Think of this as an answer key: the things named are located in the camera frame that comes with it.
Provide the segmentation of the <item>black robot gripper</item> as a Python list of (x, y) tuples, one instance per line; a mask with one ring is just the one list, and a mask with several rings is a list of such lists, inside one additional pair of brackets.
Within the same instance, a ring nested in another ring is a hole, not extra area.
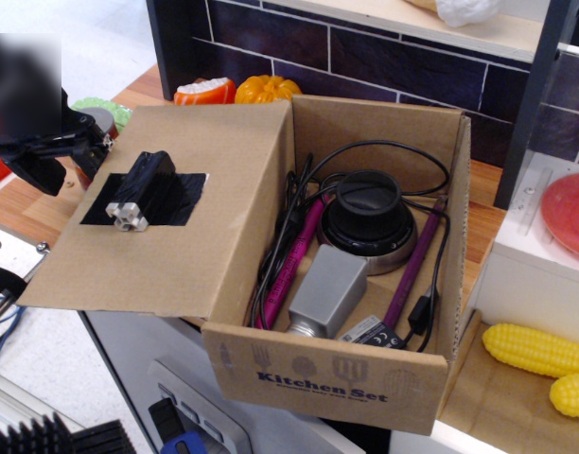
[(69, 157), (83, 179), (92, 181), (108, 157), (114, 139), (97, 138), (95, 119), (68, 106), (61, 96), (61, 131), (54, 134), (0, 134), (0, 159), (19, 178), (43, 193), (56, 196), (66, 170), (59, 162)]

